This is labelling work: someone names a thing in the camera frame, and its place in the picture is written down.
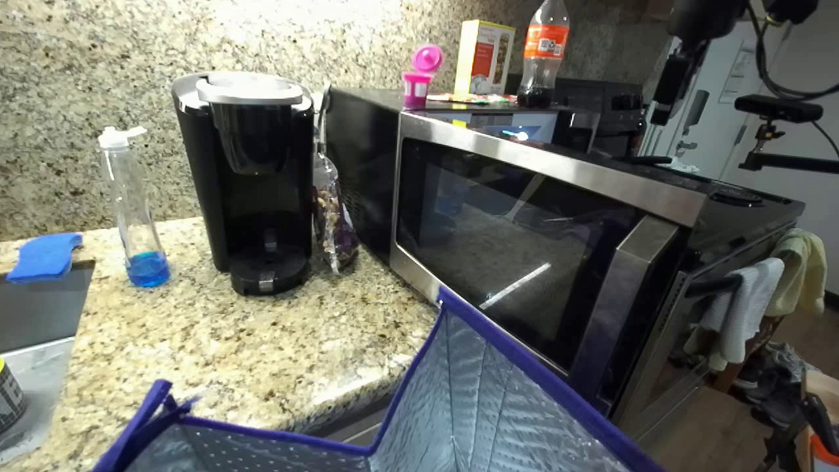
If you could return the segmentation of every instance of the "white container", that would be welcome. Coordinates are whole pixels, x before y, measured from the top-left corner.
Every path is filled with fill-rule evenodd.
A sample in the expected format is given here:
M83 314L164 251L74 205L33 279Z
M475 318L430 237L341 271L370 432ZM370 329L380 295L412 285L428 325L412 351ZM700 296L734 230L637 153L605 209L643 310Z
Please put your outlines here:
M464 21L454 95L502 95L517 28Z

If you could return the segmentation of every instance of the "microwave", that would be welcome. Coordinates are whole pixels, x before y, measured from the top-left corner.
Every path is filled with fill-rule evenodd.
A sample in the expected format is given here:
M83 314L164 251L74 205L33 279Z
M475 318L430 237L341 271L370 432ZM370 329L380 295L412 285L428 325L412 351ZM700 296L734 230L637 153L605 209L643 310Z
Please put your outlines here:
M334 89L325 153L375 258L428 301L456 291L643 440L708 376L690 325L801 205L560 150L549 114Z

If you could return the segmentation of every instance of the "kitchen wall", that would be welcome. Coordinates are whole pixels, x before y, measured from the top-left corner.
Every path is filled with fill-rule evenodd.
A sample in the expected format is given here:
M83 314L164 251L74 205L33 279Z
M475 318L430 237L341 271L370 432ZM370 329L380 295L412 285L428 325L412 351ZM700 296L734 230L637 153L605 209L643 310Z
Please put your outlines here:
M146 125L142 167L157 217L196 215L167 85L251 68L323 87L399 87L412 48L456 59L464 19L513 23L540 0L0 0L0 239L109 226L95 137ZM645 82L662 36L643 0L568 0L563 76ZM454 85L454 60L438 76Z

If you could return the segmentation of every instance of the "granite countertop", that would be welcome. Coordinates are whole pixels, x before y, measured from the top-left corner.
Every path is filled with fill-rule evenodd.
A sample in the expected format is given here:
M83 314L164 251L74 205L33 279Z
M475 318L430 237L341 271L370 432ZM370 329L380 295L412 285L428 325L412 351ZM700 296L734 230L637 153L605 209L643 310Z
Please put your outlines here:
M433 325L433 308L361 251L350 276L311 276L277 298L243 298L210 260L202 221L157 222L173 281L135 291L116 228L85 230L95 262L68 385L47 443L15 470L92 470L157 377L194 415L311 427L380 399ZM21 242L0 245L0 274Z

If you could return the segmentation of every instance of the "water bottle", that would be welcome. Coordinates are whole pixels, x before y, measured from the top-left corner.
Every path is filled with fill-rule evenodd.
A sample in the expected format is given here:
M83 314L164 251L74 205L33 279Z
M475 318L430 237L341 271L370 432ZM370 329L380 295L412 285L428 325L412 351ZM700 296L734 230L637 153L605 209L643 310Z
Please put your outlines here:
M100 148L104 157L104 182L113 198L116 222L126 251L127 281L139 289L157 289L167 284L171 271L127 145L127 139L135 139L142 135L143 129L118 132L106 125L100 135Z
M544 0L527 28L523 72L518 87L522 107L547 107L557 66L570 34L568 7L563 0Z

